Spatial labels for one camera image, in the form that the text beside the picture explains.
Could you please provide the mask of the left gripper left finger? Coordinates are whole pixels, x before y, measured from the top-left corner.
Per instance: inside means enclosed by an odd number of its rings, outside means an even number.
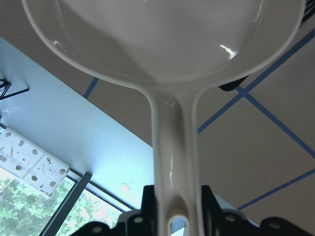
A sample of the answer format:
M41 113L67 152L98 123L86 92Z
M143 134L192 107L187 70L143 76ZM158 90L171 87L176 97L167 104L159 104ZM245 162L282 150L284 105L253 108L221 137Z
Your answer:
M147 236L158 236L158 208L154 185L146 185L143 188L141 216Z

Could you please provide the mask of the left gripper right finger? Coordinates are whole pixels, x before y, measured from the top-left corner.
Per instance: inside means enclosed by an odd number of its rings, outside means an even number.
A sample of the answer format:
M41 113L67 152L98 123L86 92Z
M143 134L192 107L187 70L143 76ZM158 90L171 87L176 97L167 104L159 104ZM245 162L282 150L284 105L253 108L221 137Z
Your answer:
M222 210L208 185L201 185L201 211L201 236L221 236Z

